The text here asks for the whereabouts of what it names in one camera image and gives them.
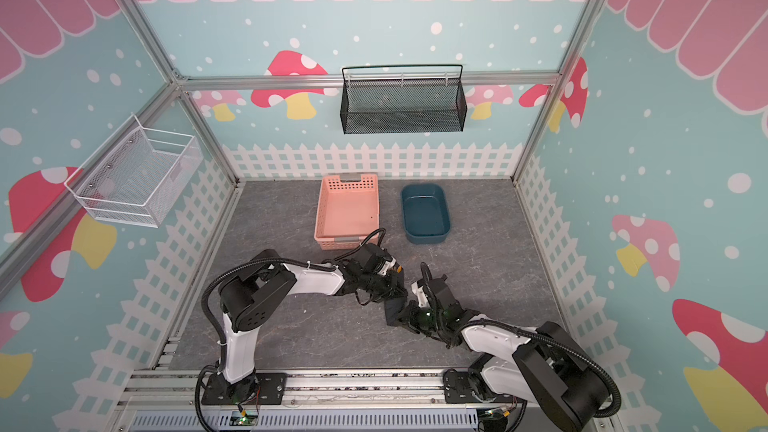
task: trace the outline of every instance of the white polka dot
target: white polka dot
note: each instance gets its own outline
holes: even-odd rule
[[[656,252],[659,251],[659,244],[652,238],[649,238],[647,241],[645,241],[645,251],[649,254],[653,255]]]
[[[733,174],[728,178],[728,188],[734,194],[743,194],[752,187],[752,178],[743,172]]]
[[[738,258],[739,249],[734,247],[733,245],[728,245],[727,247],[725,247],[725,256],[728,258]]]
[[[22,134],[16,129],[5,127],[5,129],[0,130],[0,140],[10,146],[17,146],[22,143]]]
[[[725,329],[742,342],[755,344],[762,341],[763,337],[765,337],[766,332],[763,329],[742,322],[730,315],[720,314],[720,320],[723,321]]]
[[[51,184],[61,184],[69,177],[66,167],[44,168],[40,173]]]
[[[51,260],[51,272],[58,278],[64,278],[67,276],[67,269],[69,268],[69,255],[72,251],[65,250],[56,254]]]
[[[669,292],[670,291],[670,282],[667,280],[666,277],[661,277],[660,275],[656,277],[656,285],[659,286],[659,289],[662,292]]]
[[[712,359],[716,364],[720,363],[720,351],[717,350],[717,345],[709,338],[709,336],[702,334],[699,331],[694,331],[690,332],[686,337],[693,345],[704,352],[705,356]]]
[[[670,245],[668,252],[670,254],[670,257],[673,260],[677,260],[677,261],[680,260],[680,245],[679,244],[672,244],[672,245]]]
[[[21,232],[8,232],[7,234],[2,236],[2,239],[7,244],[13,244],[21,236],[22,236]]]
[[[315,67],[317,67],[317,62],[315,62],[314,60],[312,60],[311,58],[309,58],[307,56],[302,55],[301,56],[301,65],[303,65],[307,69],[314,69]]]

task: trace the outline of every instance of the white wire mesh basket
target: white wire mesh basket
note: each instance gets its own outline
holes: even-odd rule
[[[159,227],[203,153],[195,136],[149,129],[132,118],[138,126],[85,177],[78,177],[101,147],[97,149],[64,185],[96,220]]]

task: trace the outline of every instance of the white picket fence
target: white picket fence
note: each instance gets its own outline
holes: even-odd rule
[[[520,179],[524,205],[533,221],[534,234],[544,253],[547,273],[564,306],[564,320],[577,333],[576,341],[616,380],[624,397],[619,418],[626,430],[658,432],[661,413],[645,403],[640,392],[645,379],[632,374],[627,364],[630,350],[620,345],[614,332],[617,323],[604,312],[605,297],[594,292],[596,277],[586,272],[587,258],[576,251],[578,239],[568,234],[563,208],[555,204],[539,157],[532,156]]]
[[[168,238],[156,242],[158,256],[146,261],[147,277],[134,280],[136,296],[120,303],[123,320],[107,326],[109,345],[91,353],[91,377],[72,383],[78,393],[74,406],[53,416],[61,432],[102,430],[133,371],[149,365],[163,339],[231,187],[216,162],[206,161],[197,175],[184,209],[172,212],[176,225],[165,226]]]
[[[460,144],[447,148],[444,144],[432,148],[429,144],[416,148],[413,144],[400,148],[397,144],[385,149],[382,144],[371,149],[363,144],[355,149],[351,144],[343,149],[332,144],[323,149],[319,144],[309,149],[303,144],[298,149],[270,145],[261,149],[254,145],[236,150],[224,147],[226,157],[241,178],[321,178],[349,172],[372,172],[381,178],[451,177],[451,178],[505,178],[510,177],[520,160],[523,145],[507,148],[502,144],[493,149],[491,144],[478,148]]]

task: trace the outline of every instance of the basket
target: basket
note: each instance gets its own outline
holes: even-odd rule
[[[322,178],[315,240],[323,250],[355,248],[379,228],[379,177],[349,174]]]
[[[100,149],[64,185],[96,220],[134,226],[159,227],[203,161],[197,137],[138,123],[81,174]]]
[[[461,65],[344,67],[344,133],[463,131],[462,71]]]

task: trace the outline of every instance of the pink plastic basket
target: pink plastic basket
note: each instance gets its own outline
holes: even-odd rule
[[[328,176],[317,203],[315,240],[323,250],[354,248],[379,228],[379,177]]]

